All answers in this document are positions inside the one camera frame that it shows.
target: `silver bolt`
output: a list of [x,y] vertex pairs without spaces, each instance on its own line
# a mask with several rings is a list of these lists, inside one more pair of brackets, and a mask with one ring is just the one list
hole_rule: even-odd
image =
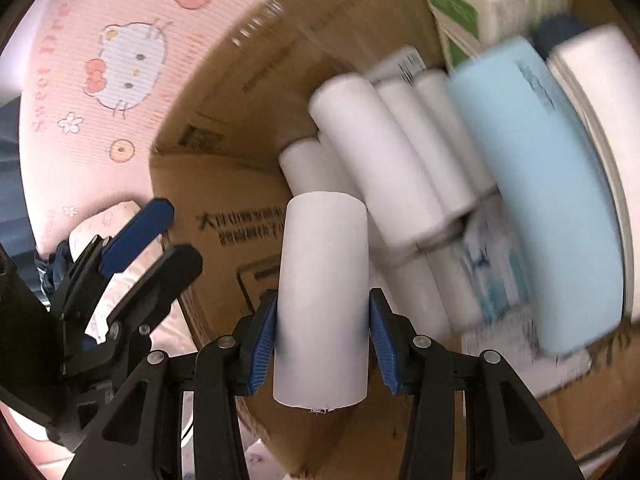
[[414,345],[418,348],[429,348],[431,346],[431,339],[425,335],[417,335],[414,337]]
[[114,324],[111,325],[109,329],[109,338],[116,339],[119,333],[120,333],[120,323],[116,321]]
[[218,339],[218,346],[220,348],[233,348],[236,345],[236,340],[232,335],[223,335]]
[[494,350],[488,350],[484,353],[484,360],[492,365],[498,364],[500,362],[500,354]]
[[160,364],[163,359],[164,359],[164,354],[162,352],[157,351],[157,350],[155,352],[151,352],[151,354],[146,356],[146,361],[150,365]]

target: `white flower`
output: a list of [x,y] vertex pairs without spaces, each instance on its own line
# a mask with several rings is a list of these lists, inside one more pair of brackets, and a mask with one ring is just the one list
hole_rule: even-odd
[[58,126],[62,128],[62,130],[68,134],[76,134],[80,131],[80,123],[82,123],[84,119],[82,117],[76,117],[76,114],[73,112],[69,112],[66,115],[66,118],[58,121]]
[[62,212],[67,215],[69,218],[73,218],[74,216],[76,216],[78,214],[78,210],[74,207],[63,207],[62,208]]

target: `green label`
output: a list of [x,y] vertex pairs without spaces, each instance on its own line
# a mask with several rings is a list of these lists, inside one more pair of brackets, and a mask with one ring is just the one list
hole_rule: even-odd
[[476,38],[478,35],[478,11],[465,0],[429,0],[431,5],[440,9],[452,20],[462,25]]
[[459,46],[451,41],[450,38],[447,38],[447,41],[449,41],[449,55],[451,56],[451,64],[454,67],[469,59],[469,56],[465,54]]

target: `brown cardboard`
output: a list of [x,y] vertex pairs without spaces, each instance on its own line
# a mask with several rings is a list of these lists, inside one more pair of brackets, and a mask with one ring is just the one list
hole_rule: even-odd
[[[591,25],[616,22],[630,31],[609,0],[575,0],[575,10]],[[255,16],[263,26],[246,38],[240,30]],[[230,332],[266,288],[277,286],[290,198],[277,155],[316,133],[306,113],[312,91],[334,74],[364,72],[406,44],[427,66],[442,65],[425,0],[272,0],[248,12],[188,83],[159,132],[151,171],[156,194],[176,209],[170,241],[191,243],[204,258],[203,275],[182,298],[198,345]],[[591,352],[591,373],[541,402],[578,458],[640,416],[638,329],[625,325]],[[371,369],[366,400],[326,414],[274,402],[270,370],[255,397],[238,400],[239,415],[292,476],[395,479],[411,399],[392,397],[374,360]],[[461,479],[460,396],[456,420],[454,478]]]

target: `pink fabric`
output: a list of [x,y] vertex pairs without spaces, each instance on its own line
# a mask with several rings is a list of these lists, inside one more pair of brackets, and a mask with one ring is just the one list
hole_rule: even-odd
[[191,73],[268,0],[51,0],[31,53],[20,161],[38,251],[151,196],[148,153]]

